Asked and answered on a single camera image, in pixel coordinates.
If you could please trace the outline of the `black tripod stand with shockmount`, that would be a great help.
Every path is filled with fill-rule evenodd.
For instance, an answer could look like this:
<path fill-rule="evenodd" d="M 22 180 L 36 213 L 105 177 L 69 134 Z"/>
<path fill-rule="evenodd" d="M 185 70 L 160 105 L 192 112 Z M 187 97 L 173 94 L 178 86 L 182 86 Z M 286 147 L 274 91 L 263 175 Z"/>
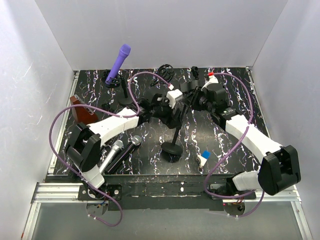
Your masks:
<path fill-rule="evenodd" d="M 163 78 L 167 83 L 170 83 L 175 76 L 174 68 L 170 64 L 161 65 L 155 72 L 158 76 Z M 164 85 L 165 83 L 162 80 L 159 80 L 157 77 L 154 77 L 151 81 L 150 87 L 156 85 Z"/>

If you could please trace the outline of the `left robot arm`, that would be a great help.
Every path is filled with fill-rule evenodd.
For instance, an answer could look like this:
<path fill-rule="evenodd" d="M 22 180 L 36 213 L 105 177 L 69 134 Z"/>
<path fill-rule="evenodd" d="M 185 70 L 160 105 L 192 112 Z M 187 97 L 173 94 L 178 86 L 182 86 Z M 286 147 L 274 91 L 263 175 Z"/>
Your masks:
<path fill-rule="evenodd" d="M 107 193 L 103 185 L 103 171 L 97 166 L 103 144 L 122 132 L 150 121 L 151 118 L 160 119 L 170 129 L 181 126 L 181 110 L 175 109 L 175 105 L 182 99 L 183 93 L 178 89 L 168 91 L 165 96 L 156 93 L 150 99 L 139 100 L 138 115 L 135 112 L 136 106 L 131 105 L 118 112 L 118 117 L 110 116 L 88 125 L 80 122 L 75 126 L 64 152 L 85 181 L 91 185 L 89 194 L 95 200 L 103 199 Z"/>

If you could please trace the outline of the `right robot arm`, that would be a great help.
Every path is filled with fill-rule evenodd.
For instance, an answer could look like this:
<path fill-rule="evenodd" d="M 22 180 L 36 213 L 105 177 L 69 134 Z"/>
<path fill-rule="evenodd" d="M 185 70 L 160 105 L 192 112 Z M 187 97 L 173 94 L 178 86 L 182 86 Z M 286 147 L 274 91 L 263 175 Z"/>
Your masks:
<path fill-rule="evenodd" d="M 246 117 L 228 105 L 225 88 L 216 82 L 196 86 L 186 99 L 196 111 L 207 111 L 213 122 L 245 145 L 260 163 L 259 170 L 243 171 L 227 178 L 225 194 L 237 199 L 245 191 L 263 190 L 270 196 L 299 183 L 301 171 L 298 151 L 283 146 L 250 124 Z"/>

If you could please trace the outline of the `black microphone silver grille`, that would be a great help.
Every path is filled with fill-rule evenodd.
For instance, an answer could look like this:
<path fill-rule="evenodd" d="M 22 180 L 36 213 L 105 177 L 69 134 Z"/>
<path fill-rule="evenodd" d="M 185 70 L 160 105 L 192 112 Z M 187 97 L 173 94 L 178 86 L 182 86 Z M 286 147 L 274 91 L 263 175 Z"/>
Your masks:
<path fill-rule="evenodd" d="M 142 143 L 142 138 L 139 135 L 134 135 L 130 143 L 117 154 L 114 160 L 105 168 L 104 173 L 108 175 L 115 174 L 123 161 L 129 158 L 130 154 L 139 148 Z"/>

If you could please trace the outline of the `black round-base mic stand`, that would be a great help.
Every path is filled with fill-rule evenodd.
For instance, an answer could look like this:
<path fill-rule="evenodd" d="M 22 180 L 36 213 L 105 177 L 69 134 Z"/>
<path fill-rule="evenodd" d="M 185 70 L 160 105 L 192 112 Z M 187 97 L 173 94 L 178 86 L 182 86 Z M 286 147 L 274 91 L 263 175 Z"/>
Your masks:
<path fill-rule="evenodd" d="M 113 112 L 113 109 L 111 108 L 111 105 L 109 102 L 106 102 L 106 103 L 103 103 L 101 105 L 101 108 L 105 111 L 108 111 L 108 112 Z"/>

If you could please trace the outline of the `small black tripod stand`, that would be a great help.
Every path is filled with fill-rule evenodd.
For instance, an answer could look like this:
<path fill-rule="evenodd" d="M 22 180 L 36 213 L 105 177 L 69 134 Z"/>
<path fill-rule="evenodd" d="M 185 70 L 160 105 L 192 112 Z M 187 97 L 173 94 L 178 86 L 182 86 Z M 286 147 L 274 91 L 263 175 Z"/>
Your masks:
<path fill-rule="evenodd" d="M 196 86 L 199 86 L 199 69 L 197 66 L 192 66 L 190 69 L 190 72 L 192 73 L 193 80 L 191 81 Z"/>

